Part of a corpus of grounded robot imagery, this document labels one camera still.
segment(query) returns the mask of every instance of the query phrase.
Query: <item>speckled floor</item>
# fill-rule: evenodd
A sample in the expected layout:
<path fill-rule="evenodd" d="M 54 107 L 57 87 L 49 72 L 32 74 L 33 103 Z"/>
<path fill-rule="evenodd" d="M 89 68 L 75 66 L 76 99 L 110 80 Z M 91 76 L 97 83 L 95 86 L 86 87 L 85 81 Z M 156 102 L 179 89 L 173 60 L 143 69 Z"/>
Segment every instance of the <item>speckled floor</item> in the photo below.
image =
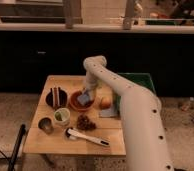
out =
<path fill-rule="evenodd" d="M 12 151 L 20 124 L 29 127 L 38 103 L 38 94 L 0 93 L 0 149 Z M 178 103 L 187 98 L 161 98 L 163 103 L 162 120 L 170 154 L 176 168 L 194 171 L 194 102 L 192 109 L 184 112 Z M 21 155 L 15 170 L 126 170 L 124 156 L 59 156 L 49 155 L 57 165 L 50 168 L 40 155 Z M 7 170 L 7 162 L 0 159 L 0 171 Z"/>

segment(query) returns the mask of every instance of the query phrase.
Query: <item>green bin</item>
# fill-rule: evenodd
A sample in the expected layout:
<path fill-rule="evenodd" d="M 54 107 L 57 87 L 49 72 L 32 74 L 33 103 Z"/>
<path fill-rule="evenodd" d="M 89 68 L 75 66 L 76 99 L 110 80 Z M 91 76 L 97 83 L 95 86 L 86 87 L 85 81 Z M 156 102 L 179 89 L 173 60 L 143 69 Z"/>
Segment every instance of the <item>green bin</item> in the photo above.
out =
<path fill-rule="evenodd" d="M 149 73 L 117 73 L 117 74 L 136 84 L 148 88 L 154 94 L 156 94 L 154 84 Z M 114 103 L 116 104 L 117 110 L 119 111 L 120 96 L 116 97 L 116 101 Z"/>

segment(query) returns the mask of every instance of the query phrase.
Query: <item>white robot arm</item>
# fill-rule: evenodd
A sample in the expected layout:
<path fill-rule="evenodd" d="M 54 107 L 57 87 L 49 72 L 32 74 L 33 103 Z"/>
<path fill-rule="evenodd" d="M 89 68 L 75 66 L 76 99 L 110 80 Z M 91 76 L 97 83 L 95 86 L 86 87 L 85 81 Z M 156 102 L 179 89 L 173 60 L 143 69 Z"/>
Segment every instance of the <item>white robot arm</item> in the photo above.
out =
<path fill-rule="evenodd" d="M 173 171 L 165 132 L 160 117 L 160 100 L 147 88 L 139 86 L 105 68 L 103 56 L 84 60 L 87 71 L 84 88 L 92 94 L 100 79 L 119 96 L 120 115 L 128 170 Z"/>

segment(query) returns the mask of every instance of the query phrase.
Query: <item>wooden table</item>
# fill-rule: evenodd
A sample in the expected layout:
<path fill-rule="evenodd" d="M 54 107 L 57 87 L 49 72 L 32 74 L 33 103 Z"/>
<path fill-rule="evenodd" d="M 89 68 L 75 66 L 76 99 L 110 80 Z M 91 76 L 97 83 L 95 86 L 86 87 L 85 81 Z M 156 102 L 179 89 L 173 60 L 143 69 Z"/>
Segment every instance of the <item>wooden table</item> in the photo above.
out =
<path fill-rule="evenodd" d="M 83 88 L 84 76 L 49 76 L 41 94 L 31 128 L 29 129 L 26 142 L 24 144 L 24 153 L 37 154 L 72 154 L 72 155 L 125 155 L 125 145 L 122 135 L 120 118 L 100 118 L 99 102 L 103 96 L 112 97 L 110 87 L 100 82 L 97 88 L 97 98 L 93 107 L 86 112 L 86 115 L 96 123 L 97 129 L 94 131 L 83 131 L 83 133 L 108 140 L 110 147 L 100 146 L 83 139 L 76 141 L 65 137 L 66 127 L 54 123 L 54 110 L 45 102 L 46 95 L 50 88 L 61 87 L 70 95 Z M 79 113 L 74 111 L 69 105 L 71 111 L 70 124 L 68 126 L 76 127 L 76 120 Z M 52 119 L 54 132 L 50 135 L 45 134 L 38 128 L 38 122 L 43 117 Z"/>

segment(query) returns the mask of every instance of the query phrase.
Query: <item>cable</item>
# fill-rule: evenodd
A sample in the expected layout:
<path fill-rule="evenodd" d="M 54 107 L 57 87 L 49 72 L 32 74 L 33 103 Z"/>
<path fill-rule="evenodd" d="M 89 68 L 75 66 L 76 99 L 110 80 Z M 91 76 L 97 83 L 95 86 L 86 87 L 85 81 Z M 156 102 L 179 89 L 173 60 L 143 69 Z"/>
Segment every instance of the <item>cable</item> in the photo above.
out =
<path fill-rule="evenodd" d="M 0 154 L 2 154 L 3 156 L 4 156 L 4 158 L 8 161 L 8 162 L 10 162 L 10 160 L 8 159 L 8 157 L 0 150 Z"/>

